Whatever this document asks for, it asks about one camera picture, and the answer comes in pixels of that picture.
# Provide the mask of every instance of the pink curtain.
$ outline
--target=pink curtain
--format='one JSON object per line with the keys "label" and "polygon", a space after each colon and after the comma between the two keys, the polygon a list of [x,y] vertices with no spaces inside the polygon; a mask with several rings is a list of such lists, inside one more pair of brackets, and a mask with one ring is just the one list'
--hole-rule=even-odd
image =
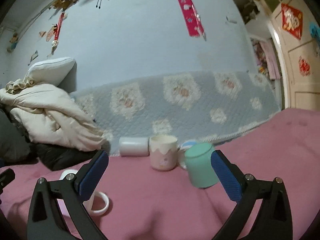
{"label": "pink curtain", "polygon": [[278,69],[276,54],[273,50],[271,40],[268,40],[267,42],[261,41],[260,45],[266,55],[269,78],[271,80],[280,79],[281,76]]}

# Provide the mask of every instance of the mug handle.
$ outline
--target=mug handle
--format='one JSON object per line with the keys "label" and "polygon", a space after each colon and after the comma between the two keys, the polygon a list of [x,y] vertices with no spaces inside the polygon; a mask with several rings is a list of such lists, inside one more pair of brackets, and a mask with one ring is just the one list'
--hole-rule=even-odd
{"label": "mug handle", "polygon": [[107,197],[106,194],[104,194],[103,192],[99,192],[96,191],[94,193],[95,196],[102,198],[102,200],[104,201],[104,203],[106,204],[105,207],[103,209],[99,209],[99,210],[90,210],[90,215],[91,216],[102,216],[108,209],[109,207],[109,198]]}

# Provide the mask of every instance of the red ribbon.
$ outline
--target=red ribbon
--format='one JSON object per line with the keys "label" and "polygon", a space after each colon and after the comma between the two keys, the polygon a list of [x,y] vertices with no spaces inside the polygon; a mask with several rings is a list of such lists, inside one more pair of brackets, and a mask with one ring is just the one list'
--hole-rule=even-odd
{"label": "red ribbon", "polygon": [[54,41],[57,41],[57,40],[59,39],[59,35],[60,35],[60,30],[61,30],[61,26],[62,26],[63,17],[64,17],[64,12],[62,12],[61,15],[60,15],[59,22],[58,22],[58,26],[57,26],[57,30],[56,30],[56,34],[55,34],[55,36],[54,36]]}
{"label": "red ribbon", "polygon": [[178,0],[187,29],[191,37],[204,36],[204,29],[201,24],[200,16],[198,15],[192,0]]}

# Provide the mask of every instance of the gray floral quilt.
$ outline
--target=gray floral quilt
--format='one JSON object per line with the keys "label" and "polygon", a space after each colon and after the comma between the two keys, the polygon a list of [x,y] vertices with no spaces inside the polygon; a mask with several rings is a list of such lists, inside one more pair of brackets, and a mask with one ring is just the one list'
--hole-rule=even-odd
{"label": "gray floral quilt", "polygon": [[223,142],[280,111],[269,81],[255,73],[190,72],[139,78],[71,93],[118,154],[121,136],[175,135]]}

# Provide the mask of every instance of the pink surface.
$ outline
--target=pink surface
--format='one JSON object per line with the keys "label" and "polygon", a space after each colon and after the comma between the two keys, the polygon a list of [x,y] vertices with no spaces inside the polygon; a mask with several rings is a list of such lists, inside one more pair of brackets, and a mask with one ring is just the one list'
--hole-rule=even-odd
{"label": "pink surface", "polygon": [[[319,112],[288,109],[246,136],[218,147],[243,173],[257,179],[283,178],[294,240],[320,209],[319,127]],[[61,171],[50,172],[41,163],[12,168],[16,179],[4,189],[1,209],[18,233],[25,235],[36,180],[40,176],[59,179]],[[110,240],[210,240],[235,206],[220,183],[206,190],[194,188],[186,171],[179,167],[155,171],[148,157],[110,158],[98,190],[112,201],[105,216],[94,218]],[[256,205],[244,234],[258,208]]]}

